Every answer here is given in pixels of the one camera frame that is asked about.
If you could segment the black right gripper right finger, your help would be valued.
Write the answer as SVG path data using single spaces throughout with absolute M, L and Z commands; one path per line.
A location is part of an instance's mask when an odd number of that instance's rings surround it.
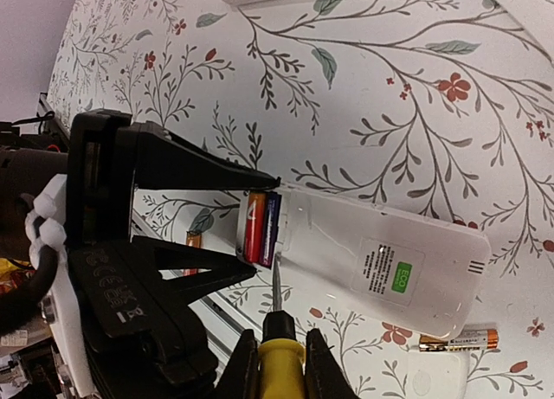
M 310 399 L 357 398 L 317 328 L 306 334 L 305 384 Z

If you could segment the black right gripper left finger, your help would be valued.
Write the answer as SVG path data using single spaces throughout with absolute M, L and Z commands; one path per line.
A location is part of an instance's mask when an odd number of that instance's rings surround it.
M 211 398 L 255 399 L 259 385 L 258 343 L 248 329 L 239 337 Z

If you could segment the yellow handled screwdriver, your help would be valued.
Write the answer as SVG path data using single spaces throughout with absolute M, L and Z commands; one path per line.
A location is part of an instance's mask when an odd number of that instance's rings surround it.
M 294 318 L 283 309 L 279 254 L 272 265 L 272 301 L 258 347 L 260 398 L 306 398 L 306 351 L 296 337 Z

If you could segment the small white remote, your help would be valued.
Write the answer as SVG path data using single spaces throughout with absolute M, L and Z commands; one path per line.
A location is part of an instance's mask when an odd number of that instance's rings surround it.
M 483 233 L 298 186 L 272 192 L 281 195 L 274 257 L 284 284 L 432 338 L 459 335 L 492 253 Z M 249 194 L 239 206 L 240 258 Z

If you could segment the white slim battery cover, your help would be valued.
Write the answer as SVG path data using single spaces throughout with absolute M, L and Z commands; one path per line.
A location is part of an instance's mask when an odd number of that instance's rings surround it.
M 553 64 L 553 0 L 494 0 L 543 49 Z

